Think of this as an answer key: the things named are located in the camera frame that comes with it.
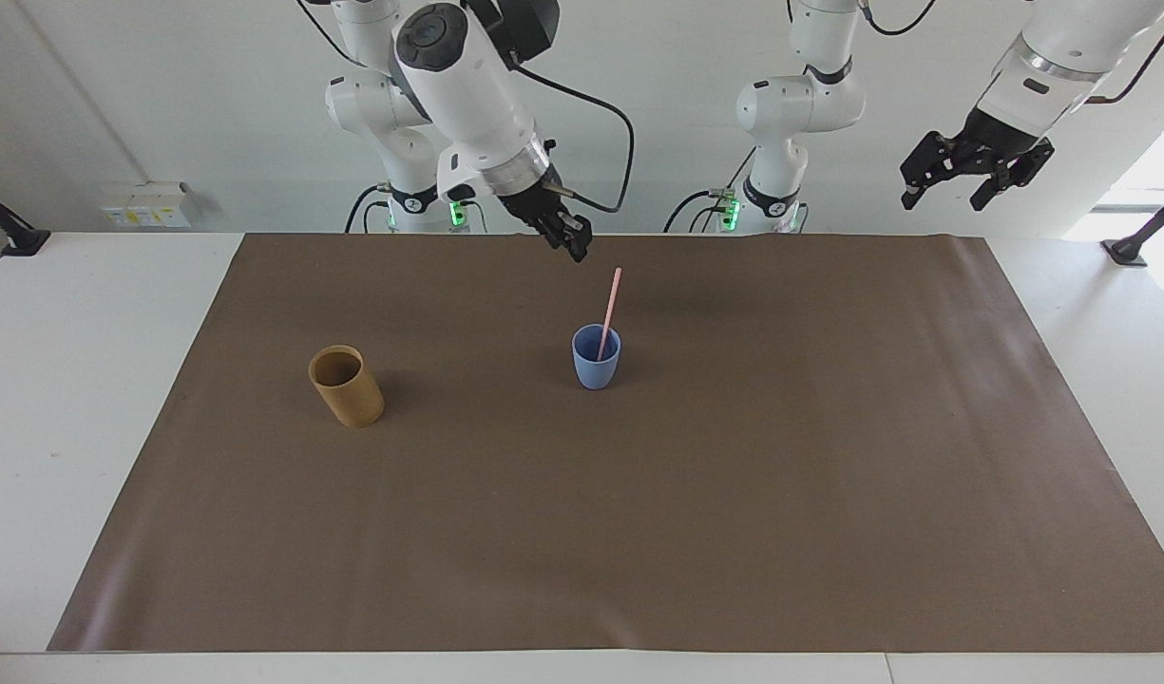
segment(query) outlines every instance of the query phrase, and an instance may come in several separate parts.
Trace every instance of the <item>white table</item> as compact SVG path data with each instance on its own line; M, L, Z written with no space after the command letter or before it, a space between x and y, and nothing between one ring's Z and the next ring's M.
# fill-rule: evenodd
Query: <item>white table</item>
M42 654L240 240L0 261L0 682L1164 682L1164 655ZM1164 546L1164 292L1091 243L991 248Z

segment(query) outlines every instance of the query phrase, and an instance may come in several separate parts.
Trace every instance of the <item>brown paper cup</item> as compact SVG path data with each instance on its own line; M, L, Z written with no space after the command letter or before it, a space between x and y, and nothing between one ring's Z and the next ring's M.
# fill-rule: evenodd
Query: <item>brown paper cup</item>
M383 415L383 394L361 351L346 344L325 347L313 356L307 375L320 397L347 428L365 428Z

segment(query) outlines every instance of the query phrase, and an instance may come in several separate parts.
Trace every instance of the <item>wall socket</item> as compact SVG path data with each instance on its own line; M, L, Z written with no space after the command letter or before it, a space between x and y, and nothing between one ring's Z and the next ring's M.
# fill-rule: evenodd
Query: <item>wall socket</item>
M192 200L183 183L147 183L106 187L104 212L118 229L192 228Z

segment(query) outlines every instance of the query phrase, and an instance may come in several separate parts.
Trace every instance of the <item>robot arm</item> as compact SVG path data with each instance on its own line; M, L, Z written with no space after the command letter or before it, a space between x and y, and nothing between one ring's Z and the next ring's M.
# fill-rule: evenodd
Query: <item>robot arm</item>
M490 31L502 17L491 5L473 0L464 9L434 2L400 24L396 59L418 104L453 143L439 158L439 194L454 202L496 194L506 211L538 230L552 248L563 245L580 262L592 238L590 221L572 215L554 191L561 178L547 156L551 144L537 131L509 72L551 44L555 33L552 8L554 2L539 2L534 9L539 19L546 16L540 30L530 31L534 48L520 52L518 44L509 44L499 52ZM485 13L489 21L482 23L477 13ZM508 13L506 21L512 19Z
M1037 0L963 130L951 138L930 131L903 161L903 207L963 173L989 177L971 198L975 211L1028 185L1055 152L1046 133L1080 108L1163 14L1164 0Z
M327 5L329 0L311 0ZM391 79L391 44L400 0L333 0L346 51L365 69L335 78L325 92L328 115L371 144L386 170L391 220L404 233L448 233L456 216L438 205L438 152L412 127L428 120Z
M809 163L795 135L860 120L865 92L851 73L859 12L857 0L800 0L789 42L805 60L805 73L752 83L738 97L738 121L755 142L754 165L738 191L738 233L789 226Z

